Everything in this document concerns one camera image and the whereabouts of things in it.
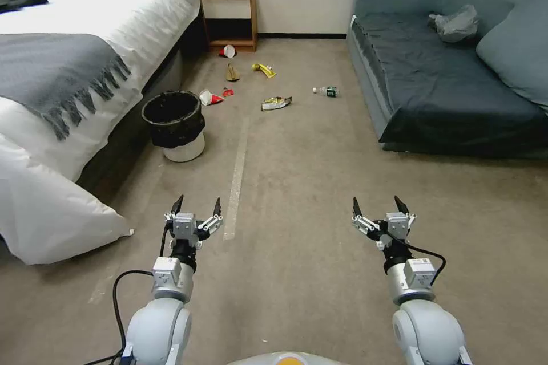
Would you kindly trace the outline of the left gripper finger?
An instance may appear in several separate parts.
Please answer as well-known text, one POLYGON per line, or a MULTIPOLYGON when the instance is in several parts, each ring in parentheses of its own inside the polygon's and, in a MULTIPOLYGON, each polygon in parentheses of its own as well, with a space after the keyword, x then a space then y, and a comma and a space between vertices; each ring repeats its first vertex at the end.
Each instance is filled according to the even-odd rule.
POLYGON ((172 229, 175 216, 180 212, 184 195, 180 195, 178 199, 173 203, 171 210, 164 215, 165 229, 172 229))
POLYGON ((198 238, 209 238, 224 224, 224 217, 221 214, 220 198, 218 197, 213 209, 212 216, 198 224, 196 235, 198 238))

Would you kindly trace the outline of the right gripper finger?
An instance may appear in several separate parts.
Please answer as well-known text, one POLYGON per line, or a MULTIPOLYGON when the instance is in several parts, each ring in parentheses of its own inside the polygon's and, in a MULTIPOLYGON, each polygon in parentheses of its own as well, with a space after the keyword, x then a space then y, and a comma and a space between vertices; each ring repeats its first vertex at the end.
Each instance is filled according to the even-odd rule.
POLYGON ((406 215, 407 221, 408 221, 408 227, 410 228, 417 216, 410 212, 407 205, 397 195, 394 196, 394 201, 396 203, 396 207, 398 211, 406 215))
POLYGON ((353 216, 352 216, 353 226, 363 235, 368 238, 379 238, 380 237, 380 226, 369 218, 365 217, 359 206, 357 198, 353 198, 353 216))

